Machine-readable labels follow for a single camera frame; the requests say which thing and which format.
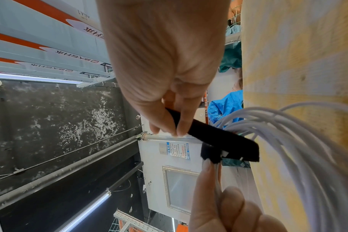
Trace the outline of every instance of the hand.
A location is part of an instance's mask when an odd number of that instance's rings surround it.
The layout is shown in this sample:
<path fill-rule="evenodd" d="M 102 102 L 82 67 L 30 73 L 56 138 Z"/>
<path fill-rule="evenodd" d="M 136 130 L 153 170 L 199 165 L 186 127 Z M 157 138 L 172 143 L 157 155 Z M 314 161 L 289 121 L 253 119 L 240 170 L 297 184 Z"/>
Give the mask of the hand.
<path fill-rule="evenodd" d="M 97 0 L 122 93 L 150 121 L 154 133 L 188 132 L 224 53 L 229 4 L 230 0 Z M 165 106 L 181 112 L 177 129 Z"/>
<path fill-rule="evenodd" d="M 238 188 L 226 188 L 217 206 L 215 186 L 214 164 L 206 160 L 194 190 L 189 232 L 287 232 L 279 220 L 244 200 Z"/>

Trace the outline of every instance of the yellow wall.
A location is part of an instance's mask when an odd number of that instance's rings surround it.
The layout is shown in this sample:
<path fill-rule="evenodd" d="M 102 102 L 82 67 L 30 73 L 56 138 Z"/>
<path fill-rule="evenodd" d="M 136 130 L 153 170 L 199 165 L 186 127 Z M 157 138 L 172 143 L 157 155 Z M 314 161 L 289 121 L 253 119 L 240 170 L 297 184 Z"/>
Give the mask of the yellow wall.
<path fill-rule="evenodd" d="M 348 0 L 244 0 L 244 106 L 274 109 L 301 101 L 348 104 Z M 348 149 L 348 115 L 321 107 L 288 111 Z M 260 143 L 252 171 L 265 213 L 289 232 L 310 231 L 278 154 Z"/>

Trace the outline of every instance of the coiled white cable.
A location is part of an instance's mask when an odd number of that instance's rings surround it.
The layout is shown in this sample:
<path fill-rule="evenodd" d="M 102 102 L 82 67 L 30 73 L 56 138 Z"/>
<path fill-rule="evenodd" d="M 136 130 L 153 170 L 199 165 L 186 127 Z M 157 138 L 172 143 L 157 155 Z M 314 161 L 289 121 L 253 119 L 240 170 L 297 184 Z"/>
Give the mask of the coiled white cable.
<path fill-rule="evenodd" d="M 348 113 L 348 105 L 332 102 L 300 102 L 280 110 L 248 107 L 221 118 L 215 126 L 226 125 L 224 130 L 243 136 L 253 134 L 253 140 L 259 136 L 275 149 L 295 183 L 313 232 L 348 232 L 348 152 L 283 112 L 311 105 Z M 234 118 L 244 120 L 229 123 Z"/>

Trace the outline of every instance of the black wall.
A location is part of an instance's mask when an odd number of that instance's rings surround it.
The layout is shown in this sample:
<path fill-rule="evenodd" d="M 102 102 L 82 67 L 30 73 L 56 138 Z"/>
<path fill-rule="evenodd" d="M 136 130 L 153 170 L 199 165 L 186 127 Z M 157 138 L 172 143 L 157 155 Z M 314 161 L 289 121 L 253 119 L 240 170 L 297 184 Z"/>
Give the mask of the black wall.
<path fill-rule="evenodd" d="M 3 81 L 0 87 L 0 175 L 44 162 L 139 125 L 119 88 Z M 0 180 L 0 195 L 128 138 L 128 133 Z M 4 232 L 54 231 L 139 161 L 131 144 L 0 210 Z M 108 231 L 117 208 L 144 220 L 137 175 L 75 231 Z M 122 189 L 129 186 L 126 181 Z"/>

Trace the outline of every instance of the fluorescent light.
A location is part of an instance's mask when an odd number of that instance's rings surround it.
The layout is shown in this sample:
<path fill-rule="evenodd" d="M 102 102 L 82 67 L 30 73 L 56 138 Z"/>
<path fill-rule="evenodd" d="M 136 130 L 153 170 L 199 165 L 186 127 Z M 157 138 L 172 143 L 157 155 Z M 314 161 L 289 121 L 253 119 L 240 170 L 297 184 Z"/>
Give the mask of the fluorescent light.
<path fill-rule="evenodd" d="M 67 226 L 65 226 L 60 232 L 70 232 L 73 228 L 76 227 L 83 219 L 89 216 L 97 207 L 99 207 L 104 201 L 106 201 L 111 196 L 111 192 L 107 192 L 101 198 L 99 198 L 96 202 L 94 202 L 89 208 L 83 211 L 80 215 L 78 215 L 75 219 L 73 219 Z"/>
<path fill-rule="evenodd" d="M 36 77 L 36 76 L 23 76 L 14 74 L 0 73 L 0 80 L 14 80 L 14 81 L 38 81 L 38 82 L 49 82 L 49 83 L 61 83 L 61 84 L 81 84 L 81 81 L 69 81 L 62 79 L 53 79 L 47 77 Z"/>
<path fill-rule="evenodd" d="M 171 221 L 173 222 L 173 231 L 175 232 L 175 222 L 174 222 L 174 218 L 171 218 Z"/>

